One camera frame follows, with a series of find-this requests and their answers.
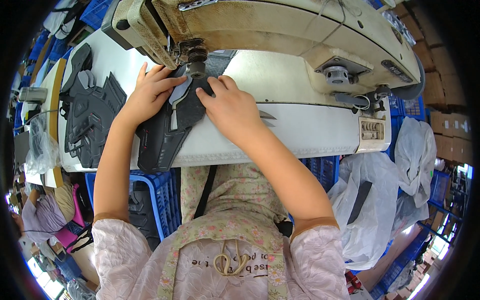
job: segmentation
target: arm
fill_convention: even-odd
[[[255,99],[228,76],[208,79],[216,98],[201,88],[197,95],[210,120],[258,165],[280,201],[303,227],[310,220],[333,217],[325,190],[315,176],[262,123]]]
[[[36,207],[36,202],[39,198],[40,198],[40,192],[37,191],[36,189],[32,189],[32,191],[30,192],[30,195],[28,196],[28,200],[32,202],[33,206]]]
[[[171,70],[157,65],[145,74],[143,64],[135,91],[116,116],[98,165],[94,188],[94,213],[98,218],[128,221],[128,186],[133,135],[140,123],[154,116],[173,87],[186,77],[167,78]]]

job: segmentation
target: pink fabric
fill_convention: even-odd
[[[62,228],[60,229],[59,232],[55,234],[55,237],[60,241],[60,244],[64,248],[66,248],[68,245],[70,245],[71,242],[77,240],[78,236],[71,233],[67,228]],[[73,246],[67,249],[67,253],[72,252]]]
[[[84,222],[84,218],[82,217],[82,213],[80,212],[80,206],[78,205],[78,201],[77,201],[77,189],[78,189],[79,185],[78,183],[76,183],[74,186],[73,186],[73,204],[75,205],[75,215],[73,216],[73,219],[72,221],[77,223],[78,225],[82,226],[82,227],[85,227],[85,222]]]

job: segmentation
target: black strap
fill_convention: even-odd
[[[217,165],[210,166],[210,171],[208,171],[207,182],[205,183],[202,197],[200,198],[200,202],[198,203],[197,210],[195,211],[195,215],[193,216],[194,219],[204,215],[205,208],[207,206],[208,196],[212,191],[213,179],[215,179],[215,174],[216,174],[216,167],[218,166]]]

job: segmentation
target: forearm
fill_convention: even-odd
[[[294,219],[334,216],[330,201],[317,178],[268,128],[261,128],[242,143],[241,148],[272,184]]]
[[[112,123],[98,165],[94,188],[94,213],[128,220],[130,156],[135,127],[118,116]]]

